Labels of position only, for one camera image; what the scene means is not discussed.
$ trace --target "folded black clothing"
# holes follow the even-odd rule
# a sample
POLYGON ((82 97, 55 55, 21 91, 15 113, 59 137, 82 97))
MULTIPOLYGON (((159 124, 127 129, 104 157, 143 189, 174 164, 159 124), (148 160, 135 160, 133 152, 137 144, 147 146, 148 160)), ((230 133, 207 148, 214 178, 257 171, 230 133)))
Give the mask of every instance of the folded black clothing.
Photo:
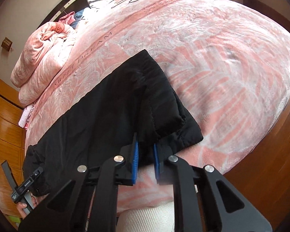
POLYGON ((44 170, 29 190, 35 196, 47 194, 79 165, 102 165, 131 144, 135 132, 139 167, 153 162, 157 142, 175 154, 203 139, 199 125, 146 50, 106 76, 28 147, 24 177, 39 166, 44 170))

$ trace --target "wooden cabinet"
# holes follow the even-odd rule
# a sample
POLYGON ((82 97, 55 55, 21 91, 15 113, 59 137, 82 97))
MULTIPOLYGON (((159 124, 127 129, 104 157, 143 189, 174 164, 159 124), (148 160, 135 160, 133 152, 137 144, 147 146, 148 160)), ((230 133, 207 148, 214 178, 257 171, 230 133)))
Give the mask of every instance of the wooden cabinet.
POLYGON ((1 163, 7 160, 17 183, 23 181, 25 130, 18 126, 21 115, 18 92, 0 80, 0 209, 4 214, 17 217, 20 215, 11 200, 12 190, 1 163))

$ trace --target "pink and white bedspread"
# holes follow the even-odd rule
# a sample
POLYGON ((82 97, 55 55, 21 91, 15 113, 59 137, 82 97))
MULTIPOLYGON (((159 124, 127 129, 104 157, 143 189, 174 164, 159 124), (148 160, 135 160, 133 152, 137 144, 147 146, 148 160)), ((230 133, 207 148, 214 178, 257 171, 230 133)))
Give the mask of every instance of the pink and white bedspread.
MULTIPOLYGON (((268 133, 288 102, 290 33, 229 0, 129 1, 114 1, 78 30, 67 63, 36 102, 26 147, 146 49, 204 135, 178 155, 191 165, 227 172, 268 133)), ((148 166, 139 170, 135 186, 119 187, 118 212, 171 200, 172 188, 159 187, 148 166)))

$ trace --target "wooden floor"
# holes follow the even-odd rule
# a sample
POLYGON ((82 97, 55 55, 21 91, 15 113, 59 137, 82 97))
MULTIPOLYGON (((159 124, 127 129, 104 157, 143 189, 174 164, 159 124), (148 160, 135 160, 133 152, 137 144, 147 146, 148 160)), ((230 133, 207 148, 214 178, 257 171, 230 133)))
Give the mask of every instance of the wooden floor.
POLYGON ((290 101, 271 132, 225 177, 275 229, 290 211, 290 101))

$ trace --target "silver bolt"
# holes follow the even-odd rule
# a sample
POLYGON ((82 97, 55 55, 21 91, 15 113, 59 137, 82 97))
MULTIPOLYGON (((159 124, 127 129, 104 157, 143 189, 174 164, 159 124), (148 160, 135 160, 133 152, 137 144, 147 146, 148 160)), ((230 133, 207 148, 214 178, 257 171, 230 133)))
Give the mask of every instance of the silver bolt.
POLYGON ((178 157, 175 156, 175 155, 171 155, 171 156, 169 157, 169 161, 170 161, 170 162, 177 162, 177 161, 178 161, 178 157))
POLYGON ((87 167, 85 165, 80 165, 78 166, 77 171, 80 173, 85 173, 87 171, 87 167))
POLYGON ((205 170, 210 172, 210 173, 212 173, 215 170, 215 168, 213 166, 211 166, 211 165, 206 165, 205 166, 205 170))
POLYGON ((123 162, 124 161, 124 157, 122 157, 121 155, 116 155, 114 157, 114 161, 116 161, 116 162, 123 162))

